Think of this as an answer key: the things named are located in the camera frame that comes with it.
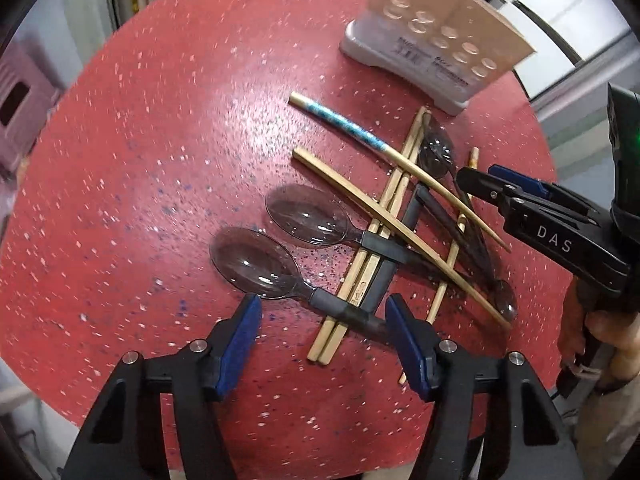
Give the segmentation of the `right hand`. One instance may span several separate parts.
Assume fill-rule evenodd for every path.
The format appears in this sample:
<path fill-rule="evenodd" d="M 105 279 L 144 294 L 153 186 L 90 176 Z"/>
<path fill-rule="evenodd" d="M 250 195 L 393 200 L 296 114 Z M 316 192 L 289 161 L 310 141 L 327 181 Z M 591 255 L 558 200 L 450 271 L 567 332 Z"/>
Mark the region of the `right hand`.
<path fill-rule="evenodd" d="M 637 312 L 620 313 L 591 311 L 580 303 L 577 295 L 578 278 L 572 278 L 565 293 L 558 349 L 564 362 L 574 360 L 586 348 L 582 328 L 602 344 L 615 348 L 608 366 L 608 376 L 620 382 L 629 382 L 639 375 L 639 315 Z"/>

